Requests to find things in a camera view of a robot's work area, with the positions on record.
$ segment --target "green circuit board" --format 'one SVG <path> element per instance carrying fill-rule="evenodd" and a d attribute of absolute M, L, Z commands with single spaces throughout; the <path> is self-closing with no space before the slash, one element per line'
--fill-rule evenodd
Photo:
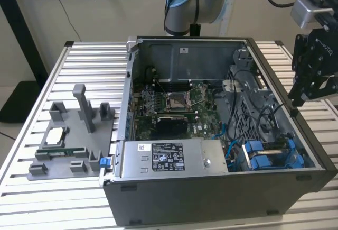
<path fill-rule="evenodd" d="M 188 119 L 187 131 L 171 139 L 202 137 L 210 140 L 221 132 L 212 90 L 203 83 L 193 83 L 192 89 L 186 92 L 162 93 L 145 89 L 136 96 L 139 96 L 135 101 L 137 140 L 154 140 L 157 119 L 163 116 Z M 224 136 L 217 139 L 224 144 Z"/>

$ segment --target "power supply label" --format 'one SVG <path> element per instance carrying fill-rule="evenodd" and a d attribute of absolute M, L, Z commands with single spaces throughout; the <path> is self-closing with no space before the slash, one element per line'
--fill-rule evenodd
<path fill-rule="evenodd" d="M 152 146 L 154 171 L 183 171 L 182 143 L 157 143 Z"/>

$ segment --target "open computer tower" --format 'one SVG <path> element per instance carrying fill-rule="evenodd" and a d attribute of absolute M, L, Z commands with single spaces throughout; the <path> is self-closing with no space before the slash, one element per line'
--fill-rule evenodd
<path fill-rule="evenodd" d="M 251 38 L 138 37 L 111 164 L 118 225 L 285 213 L 337 169 Z"/>

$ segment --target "aluminum extrusion table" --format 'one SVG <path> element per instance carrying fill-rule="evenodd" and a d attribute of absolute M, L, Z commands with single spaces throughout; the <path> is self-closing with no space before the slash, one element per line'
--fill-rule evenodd
<path fill-rule="evenodd" d="M 289 91 L 292 56 L 275 42 L 257 42 L 277 77 Z M 126 69 L 125 43 L 82 43 L 65 47 L 32 112 L 0 170 L 0 230 L 117 228 L 97 177 L 28 181 L 26 175 L 42 140 L 54 100 L 78 108 L 75 83 L 86 84 L 93 107 L 109 102 L 116 110 L 111 149 L 119 122 Z M 338 112 L 328 100 L 299 108 L 325 151 L 338 167 Z M 156 226 L 151 229 L 338 229 L 338 176 L 320 192 L 305 194 L 283 217 Z"/>

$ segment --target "blue latch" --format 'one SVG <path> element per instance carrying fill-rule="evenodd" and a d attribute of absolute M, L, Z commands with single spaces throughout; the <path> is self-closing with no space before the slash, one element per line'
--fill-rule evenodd
<path fill-rule="evenodd" d="M 109 168 L 110 167 L 110 158 L 102 158 L 100 160 L 100 167 L 101 168 Z"/>

